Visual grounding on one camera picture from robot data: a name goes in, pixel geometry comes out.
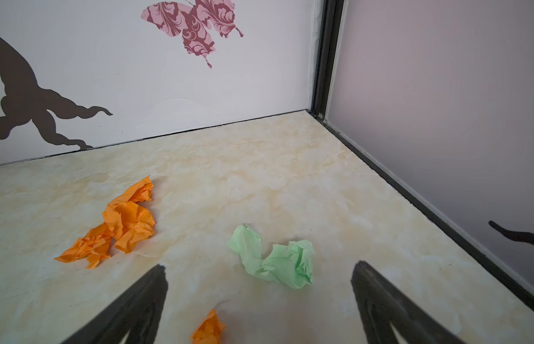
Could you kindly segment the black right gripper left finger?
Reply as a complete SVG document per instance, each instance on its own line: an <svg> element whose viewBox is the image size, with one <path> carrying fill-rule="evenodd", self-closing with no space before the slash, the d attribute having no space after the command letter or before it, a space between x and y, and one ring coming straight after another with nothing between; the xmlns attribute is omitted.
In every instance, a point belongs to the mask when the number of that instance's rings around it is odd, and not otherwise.
<svg viewBox="0 0 534 344"><path fill-rule="evenodd" d="M153 343L168 291L156 265L64 343Z"/></svg>

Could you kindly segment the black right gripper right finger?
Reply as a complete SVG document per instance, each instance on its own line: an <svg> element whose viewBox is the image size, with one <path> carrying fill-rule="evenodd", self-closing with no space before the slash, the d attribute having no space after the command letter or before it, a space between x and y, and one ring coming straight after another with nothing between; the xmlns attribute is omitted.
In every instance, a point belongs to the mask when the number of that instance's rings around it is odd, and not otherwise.
<svg viewBox="0 0 534 344"><path fill-rule="evenodd" d="M368 343L462 343L365 261L355 266L352 289Z"/></svg>

